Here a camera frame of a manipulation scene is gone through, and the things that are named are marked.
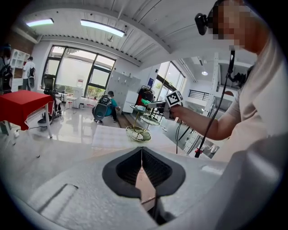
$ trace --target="tiled floor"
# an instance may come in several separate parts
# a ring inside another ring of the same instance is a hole
[[[7,144],[7,136],[0,134],[1,177],[7,188],[22,200],[27,201],[47,180],[92,156],[91,143],[97,123],[93,121],[90,108],[75,109],[74,112],[66,110],[62,118],[53,121],[51,139],[45,128],[34,128],[19,131],[16,145],[12,146]],[[33,121],[30,127],[37,127],[37,121]],[[119,127],[118,123],[113,123],[112,117],[105,117],[103,125]]]

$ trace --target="white cloth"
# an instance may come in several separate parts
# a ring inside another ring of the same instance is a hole
[[[35,68],[35,64],[32,61],[27,61],[26,64],[23,67],[23,74],[22,78],[23,79],[28,79],[28,75],[30,72],[30,69]]]
[[[271,35],[240,95],[227,110],[238,124],[213,160],[229,161],[233,153],[247,149],[258,140],[288,132],[285,66],[281,48]]]

